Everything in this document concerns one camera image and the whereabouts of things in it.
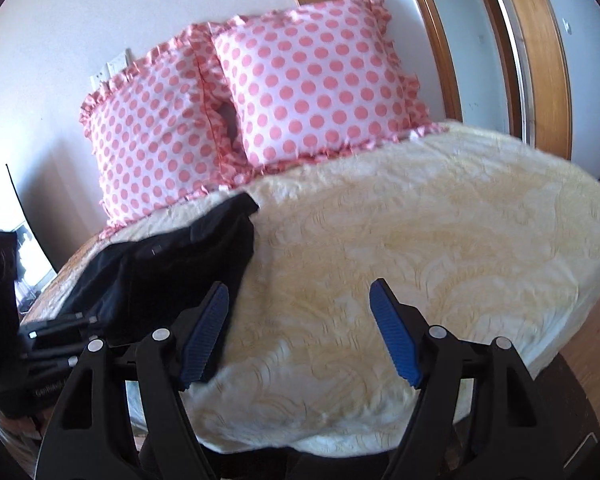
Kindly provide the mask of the black pants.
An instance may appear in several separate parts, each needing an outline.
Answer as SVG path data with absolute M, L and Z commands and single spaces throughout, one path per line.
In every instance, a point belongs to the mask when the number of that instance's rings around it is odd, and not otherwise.
M 258 204 L 246 193 L 213 207 L 184 228 L 114 243 L 86 266 L 58 314 L 96 318 L 110 344 L 130 344 L 199 306 L 219 282 L 237 298 L 254 252 L 251 216 Z

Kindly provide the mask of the left pink polka dot pillow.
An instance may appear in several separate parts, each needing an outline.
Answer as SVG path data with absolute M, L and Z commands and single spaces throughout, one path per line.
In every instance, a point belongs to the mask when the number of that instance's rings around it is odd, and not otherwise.
M 185 27 L 84 99 L 80 123 L 107 216 L 102 234 L 254 178 L 222 114 L 231 102 L 206 24 Z

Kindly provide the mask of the pink polka dot pillow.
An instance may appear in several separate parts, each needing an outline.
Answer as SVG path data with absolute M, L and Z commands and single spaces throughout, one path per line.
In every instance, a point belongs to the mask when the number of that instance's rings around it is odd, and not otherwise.
M 212 26 L 251 167 L 441 131 L 402 68 L 390 21 L 384 0 L 329 0 Z
M 102 234 L 254 178 L 222 114 L 231 102 L 206 24 L 185 27 L 84 99 L 80 123 L 107 216 Z

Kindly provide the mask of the right pink polka dot pillow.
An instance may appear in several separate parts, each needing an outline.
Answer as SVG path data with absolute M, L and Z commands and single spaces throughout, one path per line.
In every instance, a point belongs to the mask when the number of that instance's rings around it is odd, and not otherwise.
M 212 26 L 251 167 L 441 131 L 402 68 L 390 21 L 384 0 L 329 0 Z

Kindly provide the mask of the wall power socket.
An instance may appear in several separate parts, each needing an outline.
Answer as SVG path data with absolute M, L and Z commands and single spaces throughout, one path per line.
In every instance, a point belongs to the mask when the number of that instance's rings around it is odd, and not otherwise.
M 108 81 L 114 75 L 122 72 L 130 65 L 129 51 L 124 49 L 112 60 L 106 62 L 102 68 L 90 77 L 90 83 L 93 89 L 97 89 L 103 82 Z

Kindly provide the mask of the wooden door frame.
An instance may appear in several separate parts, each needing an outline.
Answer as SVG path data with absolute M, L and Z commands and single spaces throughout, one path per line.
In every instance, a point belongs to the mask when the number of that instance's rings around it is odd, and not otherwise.
M 296 0 L 300 4 L 322 0 Z M 550 0 L 386 0 L 432 119 L 509 133 L 570 159 L 569 74 Z

